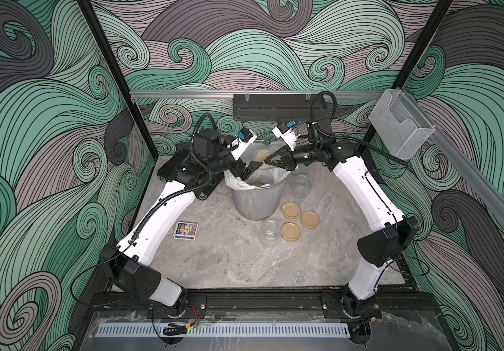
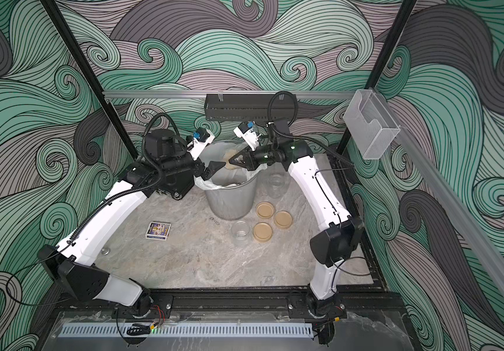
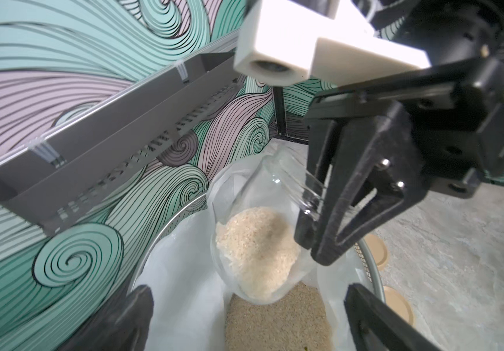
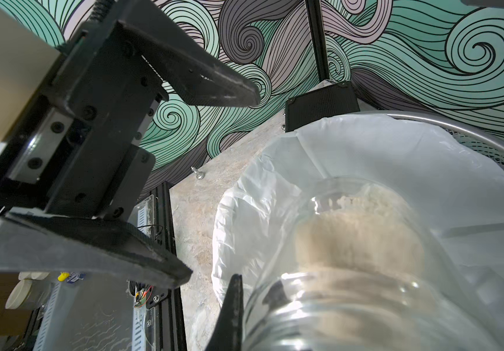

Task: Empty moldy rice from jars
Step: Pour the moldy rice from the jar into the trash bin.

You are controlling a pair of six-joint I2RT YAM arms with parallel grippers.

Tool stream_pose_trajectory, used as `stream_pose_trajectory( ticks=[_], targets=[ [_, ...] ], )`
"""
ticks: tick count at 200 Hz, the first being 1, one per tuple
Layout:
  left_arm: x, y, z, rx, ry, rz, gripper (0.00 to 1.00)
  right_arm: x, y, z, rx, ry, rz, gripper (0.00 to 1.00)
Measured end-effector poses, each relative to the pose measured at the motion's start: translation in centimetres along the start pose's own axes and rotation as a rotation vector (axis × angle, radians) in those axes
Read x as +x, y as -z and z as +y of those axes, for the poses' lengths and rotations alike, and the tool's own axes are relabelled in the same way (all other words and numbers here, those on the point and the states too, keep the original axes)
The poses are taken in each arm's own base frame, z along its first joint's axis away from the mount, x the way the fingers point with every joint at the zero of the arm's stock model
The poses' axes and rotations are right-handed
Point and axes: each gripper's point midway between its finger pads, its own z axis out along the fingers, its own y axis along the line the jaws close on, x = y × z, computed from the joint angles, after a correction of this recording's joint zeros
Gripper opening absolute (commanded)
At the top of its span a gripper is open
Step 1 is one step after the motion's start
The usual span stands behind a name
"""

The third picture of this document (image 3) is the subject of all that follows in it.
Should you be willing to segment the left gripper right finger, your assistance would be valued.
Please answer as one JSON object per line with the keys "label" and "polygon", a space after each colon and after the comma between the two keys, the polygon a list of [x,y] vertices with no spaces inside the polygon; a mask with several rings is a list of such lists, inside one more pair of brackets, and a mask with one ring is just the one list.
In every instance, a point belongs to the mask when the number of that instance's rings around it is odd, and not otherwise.
{"label": "left gripper right finger", "polygon": [[349,286],[344,307],[357,350],[439,351],[361,284]]}

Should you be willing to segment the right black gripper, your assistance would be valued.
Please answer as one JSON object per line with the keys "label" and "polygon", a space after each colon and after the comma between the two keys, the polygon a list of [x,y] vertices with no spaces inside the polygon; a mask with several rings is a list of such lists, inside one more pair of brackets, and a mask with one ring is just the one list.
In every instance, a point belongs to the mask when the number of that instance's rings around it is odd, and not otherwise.
{"label": "right black gripper", "polygon": [[311,256],[335,263],[434,190],[504,174],[504,1],[420,1],[394,43],[431,67],[342,86],[310,106],[310,172],[328,187]]}

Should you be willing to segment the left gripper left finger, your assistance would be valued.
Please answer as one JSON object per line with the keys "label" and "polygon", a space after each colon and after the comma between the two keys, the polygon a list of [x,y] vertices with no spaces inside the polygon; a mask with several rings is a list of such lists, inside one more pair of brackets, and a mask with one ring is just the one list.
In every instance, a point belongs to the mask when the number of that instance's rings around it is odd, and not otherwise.
{"label": "left gripper left finger", "polygon": [[129,293],[97,323],[75,333],[59,350],[143,350],[148,340],[154,301],[142,285]]}

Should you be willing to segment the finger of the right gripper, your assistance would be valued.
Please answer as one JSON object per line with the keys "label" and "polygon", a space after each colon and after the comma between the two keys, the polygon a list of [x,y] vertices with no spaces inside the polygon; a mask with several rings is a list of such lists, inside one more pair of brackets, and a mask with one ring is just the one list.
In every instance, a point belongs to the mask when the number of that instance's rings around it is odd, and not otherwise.
{"label": "finger of the right gripper", "polygon": [[313,246],[318,208],[322,202],[330,162],[340,134],[340,127],[332,119],[312,120],[308,126],[306,188],[301,197],[303,204],[297,218],[294,234],[295,241],[306,250]]}

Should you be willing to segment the beige jar lid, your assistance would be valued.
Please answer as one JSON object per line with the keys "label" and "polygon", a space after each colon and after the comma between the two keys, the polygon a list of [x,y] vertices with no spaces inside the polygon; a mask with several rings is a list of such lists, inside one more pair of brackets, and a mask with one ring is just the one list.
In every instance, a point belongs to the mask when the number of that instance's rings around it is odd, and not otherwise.
{"label": "beige jar lid", "polygon": [[408,303],[400,292],[391,287],[384,286],[385,301],[391,310],[405,320],[410,326],[414,325],[414,312],[411,305]]}
{"label": "beige jar lid", "polygon": [[368,246],[373,260],[376,263],[379,271],[383,271],[389,262],[389,251],[385,245],[385,242],[374,234],[367,234],[364,237],[364,241]]}

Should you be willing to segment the jar with beige lid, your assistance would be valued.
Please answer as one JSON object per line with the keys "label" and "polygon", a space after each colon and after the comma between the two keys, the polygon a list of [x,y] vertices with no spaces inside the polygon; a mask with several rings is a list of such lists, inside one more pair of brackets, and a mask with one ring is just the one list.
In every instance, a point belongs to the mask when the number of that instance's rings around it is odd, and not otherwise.
{"label": "jar with beige lid", "polygon": [[275,303],[313,270],[309,250],[294,239],[305,182],[306,161],[288,146],[233,162],[212,180],[212,260],[252,304]]}

